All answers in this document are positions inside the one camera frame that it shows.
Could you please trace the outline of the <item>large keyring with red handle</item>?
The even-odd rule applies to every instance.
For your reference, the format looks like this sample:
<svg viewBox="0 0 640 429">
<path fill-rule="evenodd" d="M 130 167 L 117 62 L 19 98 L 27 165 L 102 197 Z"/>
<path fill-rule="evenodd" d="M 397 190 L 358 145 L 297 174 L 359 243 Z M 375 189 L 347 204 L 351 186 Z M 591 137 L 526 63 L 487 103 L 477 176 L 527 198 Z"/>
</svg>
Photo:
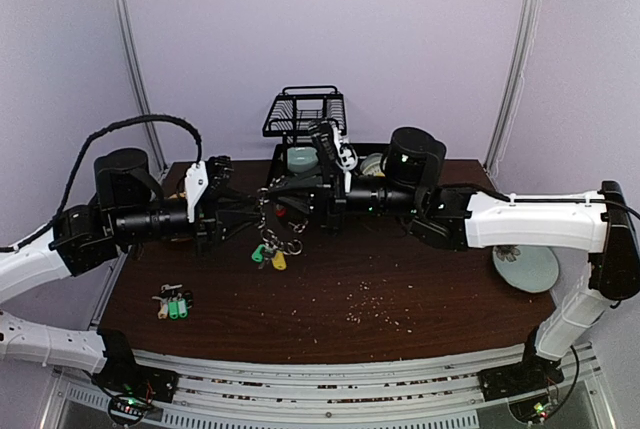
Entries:
<svg viewBox="0 0 640 429">
<path fill-rule="evenodd" d="M 309 218 L 305 215 L 289 218 L 289 213 L 292 210 L 288 209 L 283 203 L 277 202 L 275 197 L 271 195 L 272 190 L 283 187 L 284 180 L 285 177 L 280 176 L 258 190 L 259 221 L 256 224 L 256 228 L 261 242 L 251 254 L 251 259 L 257 264 L 258 270 L 271 266 L 277 271 L 284 271 L 287 269 L 287 258 L 299 256 L 304 249 L 304 244 L 300 237 L 309 225 Z M 281 236 L 270 226 L 266 212 L 266 208 L 269 205 L 274 209 L 275 219 L 279 218 L 277 208 L 285 209 L 283 228 L 292 233 L 289 239 Z"/>
</svg>

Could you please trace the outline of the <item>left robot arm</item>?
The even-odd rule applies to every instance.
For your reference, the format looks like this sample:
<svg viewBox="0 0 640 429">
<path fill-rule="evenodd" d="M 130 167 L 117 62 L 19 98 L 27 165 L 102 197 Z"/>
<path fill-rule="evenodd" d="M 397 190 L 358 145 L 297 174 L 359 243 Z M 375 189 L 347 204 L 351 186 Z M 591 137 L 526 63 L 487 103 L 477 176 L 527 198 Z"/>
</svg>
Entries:
<svg viewBox="0 0 640 429">
<path fill-rule="evenodd" d="M 77 277 L 152 241 L 191 238 L 217 245 L 259 220 L 255 197 L 236 191 L 227 156 L 188 168 L 184 197 L 168 198 L 139 148 L 115 150 L 94 163 L 96 193 L 66 209 L 25 246 L 1 256 L 1 299 Z M 142 402 L 170 402 L 178 375 L 137 362 L 126 336 L 111 329 L 71 331 L 1 314 L 1 357 L 85 371 L 105 390 Z"/>
</svg>

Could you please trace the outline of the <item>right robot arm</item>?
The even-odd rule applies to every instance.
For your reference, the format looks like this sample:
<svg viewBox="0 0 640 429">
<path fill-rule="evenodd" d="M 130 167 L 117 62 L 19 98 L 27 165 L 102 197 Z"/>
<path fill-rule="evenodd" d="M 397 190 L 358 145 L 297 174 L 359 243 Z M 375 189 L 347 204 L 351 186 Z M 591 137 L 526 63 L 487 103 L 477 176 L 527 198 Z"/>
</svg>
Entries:
<svg viewBox="0 0 640 429">
<path fill-rule="evenodd" d="M 430 247 L 451 251 L 554 247 L 581 250 L 587 273 L 562 305 L 536 326 L 519 362 L 482 370 L 487 401 L 560 383 L 562 358 L 605 311 L 637 295 L 637 213 L 620 185 L 605 181 L 577 195 L 504 195 L 472 183 L 440 180 L 445 145 L 414 127 L 393 131 L 383 149 L 380 176 L 363 173 L 353 147 L 329 121 L 308 131 L 317 165 L 275 176 L 266 196 L 288 218 L 319 220 L 340 229 L 349 213 L 390 215 Z"/>
</svg>

